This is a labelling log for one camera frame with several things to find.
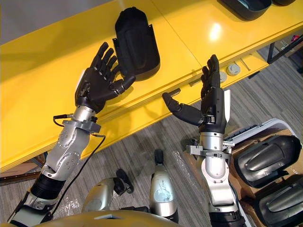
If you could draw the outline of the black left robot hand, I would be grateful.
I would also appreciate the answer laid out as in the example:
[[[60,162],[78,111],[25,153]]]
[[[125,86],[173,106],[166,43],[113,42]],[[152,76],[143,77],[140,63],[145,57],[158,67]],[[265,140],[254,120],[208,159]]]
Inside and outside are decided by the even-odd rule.
[[[86,106],[99,113],[107,100],[118,97],[135,82],[132,75],[115,79],[121,69],[120,65],[114,66],[116,61],[113,48],[104,42],[81,77],[75,92],[76,106]]]

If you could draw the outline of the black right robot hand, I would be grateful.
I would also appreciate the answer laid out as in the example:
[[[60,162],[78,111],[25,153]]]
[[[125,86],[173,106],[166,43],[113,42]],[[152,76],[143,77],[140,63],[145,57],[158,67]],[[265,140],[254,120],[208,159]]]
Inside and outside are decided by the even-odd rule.
[[[213,54],[202,68],[201,108],[179,103],[165,92],[162,98],[169,111],[178,119],[199,127],[200,132],[224,134],[225,118],[224,91],[220,87],[219,61]]]

